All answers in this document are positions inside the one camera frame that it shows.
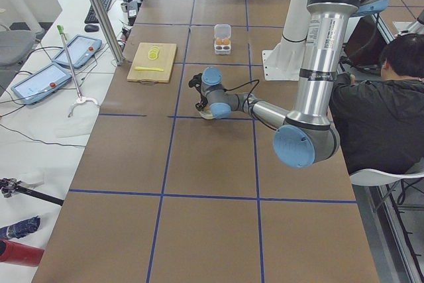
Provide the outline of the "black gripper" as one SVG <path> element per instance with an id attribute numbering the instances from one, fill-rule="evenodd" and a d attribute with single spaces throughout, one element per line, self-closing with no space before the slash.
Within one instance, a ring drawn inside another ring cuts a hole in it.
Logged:
<path id="1" fill-rule="evenodd" d="M 198 111 L 204 111 L 206 110 L 207 106 L 208 106 L 207 98 L 202 93 L 200 93 L 200 100 L 195 104 L 195 108 Z"/>

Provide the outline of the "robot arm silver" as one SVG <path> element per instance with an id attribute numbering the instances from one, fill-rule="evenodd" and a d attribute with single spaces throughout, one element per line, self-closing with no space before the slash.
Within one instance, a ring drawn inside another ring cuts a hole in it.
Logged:
<path id="1" fill-rule="evenodd" d="M 287 166 L 305 168 L 326 160 L 339 148 L 339 134 L 327 110 L 348 20 L 383 11 L 389 0 L 291 0 L 281 42 L 264 54 L 270 77 L 297 80 L 291 110 L 251 93 L 231 93 L 218 68 L 195 75 L 189 86 L 201 99 L 202 117 L 223 119 L 240 111 L 275 129 L 274 151 Z"/>

